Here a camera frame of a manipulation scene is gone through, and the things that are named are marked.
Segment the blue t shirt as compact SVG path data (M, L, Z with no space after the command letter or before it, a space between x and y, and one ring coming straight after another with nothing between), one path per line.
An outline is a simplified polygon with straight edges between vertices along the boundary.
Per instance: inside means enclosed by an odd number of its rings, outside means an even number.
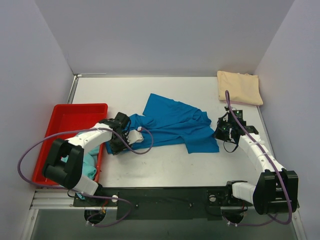
M212 121L207 112L154 93L149 95L142 115L130 117L130 130L143 127L143 141L134 143L133 150L184 144L187 152L218 153Z

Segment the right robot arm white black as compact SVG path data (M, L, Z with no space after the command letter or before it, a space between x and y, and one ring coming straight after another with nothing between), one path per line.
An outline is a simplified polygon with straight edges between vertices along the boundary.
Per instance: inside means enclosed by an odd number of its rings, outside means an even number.
M223 199L229 205L244 200L253 204L260 215L294 213L298 206L299 177L283 167L265 146L259 132L243 120L242 110L229 110L218 118L214 138L235 144L241 149L259 173L255 185L244 180L229 181Z

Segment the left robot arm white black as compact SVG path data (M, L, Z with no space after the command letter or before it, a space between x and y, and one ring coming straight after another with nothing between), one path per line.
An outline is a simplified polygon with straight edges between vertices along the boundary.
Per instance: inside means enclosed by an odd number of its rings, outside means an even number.
M42 168L42 174L68 190L85 194L91 206L98 206L103 200L101 186L83 174L84 156L93 148L108 142L113 155L128 149L127 136L130 118L118 112L115 118L102 119L89 131L66 140L53 141Z

